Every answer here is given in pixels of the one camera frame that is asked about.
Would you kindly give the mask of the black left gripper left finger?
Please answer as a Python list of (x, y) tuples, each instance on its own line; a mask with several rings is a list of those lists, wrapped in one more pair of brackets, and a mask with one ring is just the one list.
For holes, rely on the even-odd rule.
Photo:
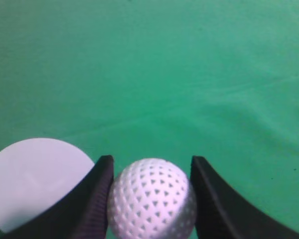
[(104, 239), (107, 201), (114, 179), (114, 158), (101, 156), (61, 200), (2, 239)]

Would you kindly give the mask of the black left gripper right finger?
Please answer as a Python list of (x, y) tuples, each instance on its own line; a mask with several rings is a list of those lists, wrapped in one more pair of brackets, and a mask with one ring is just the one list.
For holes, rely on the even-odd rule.
[(256, 208), (203, 156), (193, 156), (190, 181), (197, 198), (200, 239), (299, 239), (299, 233)]

